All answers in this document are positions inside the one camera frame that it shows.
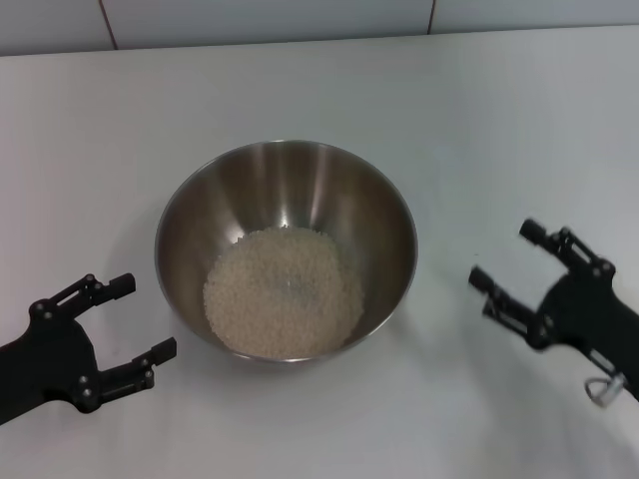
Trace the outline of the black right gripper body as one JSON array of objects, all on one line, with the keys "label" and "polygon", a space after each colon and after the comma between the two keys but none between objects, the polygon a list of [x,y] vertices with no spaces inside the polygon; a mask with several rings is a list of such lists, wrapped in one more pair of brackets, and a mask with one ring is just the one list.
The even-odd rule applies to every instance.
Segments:
[{"label": "black right gripper body", "polygon": [[531,339],[538,351],[572,347],[607,374],[597,394],[595,379],[584,383],[593,402],[610,402],[621,389],[638,396],[638,314],[615,294],[615,272],[609,261],[604,274],[569,270],[544,296],[536,312],[540,337]]}]

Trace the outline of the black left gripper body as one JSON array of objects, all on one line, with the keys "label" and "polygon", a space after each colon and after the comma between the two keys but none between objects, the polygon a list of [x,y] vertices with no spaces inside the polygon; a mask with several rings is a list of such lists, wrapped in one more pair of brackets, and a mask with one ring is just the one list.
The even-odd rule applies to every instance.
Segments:
[{"label": "black left gripper body", "polygon": [[26,331],[1,347],[1,422],[51,401],[97,410],[99,370],[82,326],[49,300],[32,304],[29,315]]}]

